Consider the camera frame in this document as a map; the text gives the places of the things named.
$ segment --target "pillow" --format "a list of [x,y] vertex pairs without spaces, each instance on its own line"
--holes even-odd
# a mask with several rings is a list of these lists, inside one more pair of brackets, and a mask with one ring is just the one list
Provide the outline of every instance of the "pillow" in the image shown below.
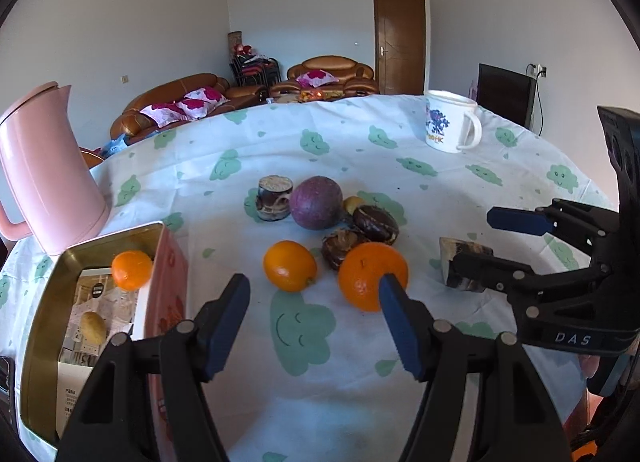
[[206,117],[209,113],[211,113],[214,109],[216,109],[216,104],[212,102],[206,102],[204,100],[200,100],[199,98],[184,98],[179,100],[177,103],[178,108],[180,108],[183,112],[185,112],[192,121],[196,121],[196,119],[202,119]]
[[340,80],[336,79],[332,74],[325,72],[324,70],[311,70],[310,72],[297,77],[296,81],[303,88],[317,88],[323,84],[340,82]]
[[152,118],[158,127],[164,127],[177,121],[192,121],[185,112],[183,112],[173,102],[171,104],[152,104],[151,106],[145,106],[140,110],[140,113]]
[[203,100],[204,102],[208,102],[213,104],[213,108],[217,108],[220,104],[224,104],[228,102],[228,98],[226,98],[222,93],[220,93],[215,88],[211,88],[211,86],[205,86],[199,90],[194,90],[193,92],[187,93],[184,98],[194,98]]

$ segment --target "wall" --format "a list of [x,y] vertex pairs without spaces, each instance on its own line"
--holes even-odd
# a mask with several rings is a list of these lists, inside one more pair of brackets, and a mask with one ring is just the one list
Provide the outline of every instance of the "wall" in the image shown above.
[[640,111],[640,52],[610,1],[431,0],[431,18],[430,87],[466,94],[481,62],[547,66],[542,136],[617,204],[596,106]]
[[[376,67],[373,0],[228,0],[232,31],[276,58],[282,74],[313,56],[337,54]],[[428,84],[430,11],[427,17]]]
[[76,139],[99,147],[139,93],[197,72],[228,77],[227,32],[226,0],[18,0],[0,29],[0,112],[49,80],[71,84]]

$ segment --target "tablecloth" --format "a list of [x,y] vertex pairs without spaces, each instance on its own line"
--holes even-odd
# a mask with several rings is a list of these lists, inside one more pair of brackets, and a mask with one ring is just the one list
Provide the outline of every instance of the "tablecloth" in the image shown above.
[[[388,209],[400,225],[395,247],[410,265],[409,295],[467,333],[494,337],[516,326],[503,295],[443,285],[441,236],[484,243],[539,273],[587,265],[587,257],[549,235],[489,228],[486,212],[494,205],[533,209],[553,197],[610,203],[553,145],[489,111],[480,118],[480,144],[450,155],[425,144],[423,96],[272,104],[164,131],[92,170],[112,207],[102,233],[153,220],[175,233],[190,262],[190,317],[233,273],[251,281],[251,304],[225,371],[205,387],[232,462],[397,460],[424,391],[402,369],[382,314],[344,300],[319,255],[327,232],[306,231],[291,218],[258,219],[262,176],[299,184],[325,175],[345,196]],[[278,291],[262,271],[264,252],[282,239],[318,258],[318,282],[298,294]],[[17,360],[18,396],[31,321],[54,261],[28,238],[0,273],[0,351]],[[275,333],[283,315],[287,333],[311,346]],[[564,420],[584,389],[577,356],[526,349]],[[39,460],[53,459],[22,424],[20,432]]]

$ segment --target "leather armchair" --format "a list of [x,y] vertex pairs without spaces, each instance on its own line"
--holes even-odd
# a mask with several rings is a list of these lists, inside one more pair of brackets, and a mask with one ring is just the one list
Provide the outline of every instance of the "leather armchair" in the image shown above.
[[[218,77],[215,74],[196,74],[194,76],[183,77],[182,79],[172,80],[161,86],[156,86],[152,90],[137,96],[124,109],[122,114],[113,121],[111,125],[111,138],[117,138],[122,133],[129,136],[129,143],[135,143],[146,137],[149,133],[158,129],[158,125],[153,119],[140,113],[142,108],[150,104],[164,104],[166,102],[174,102],[180,100],[187,93],[193,92],[199,88],[211,86],[222,93],[229,102],[218,106],[214,111],[209,113],[207,117],[213,117],[222,113],[236,111],[236,109],[249,108],[257,106],[264,102],[267,97],[266,87],[258,84],[257,86],[233,86],[231,87],[224,77]],[[187,121],[174,122],[164,126],[162,129],[171,129]]]
[[303,88],[295,79],[312,70],[324,70],[340,81],[334,84],[320,86],[318,90],[322,90],[323,92],[337,92],[344,96],[373,95],[380,93],[380,87],[373,79],[374,74],[370,66],[346,57],[319,56],[292,66],[287,71],[288,80],[274,84],[270,89],[270,95],[279,96],[283,93],[310,91],[311,88]]

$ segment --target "purple round vegetable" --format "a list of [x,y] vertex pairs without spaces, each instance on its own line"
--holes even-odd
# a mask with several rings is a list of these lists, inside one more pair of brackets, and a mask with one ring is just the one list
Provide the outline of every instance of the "purple round vegetable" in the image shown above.
[[342,214],[342,190],[327,177],[311,177],[291,193],[293,220],[305,229],[319,231],[333,227]]

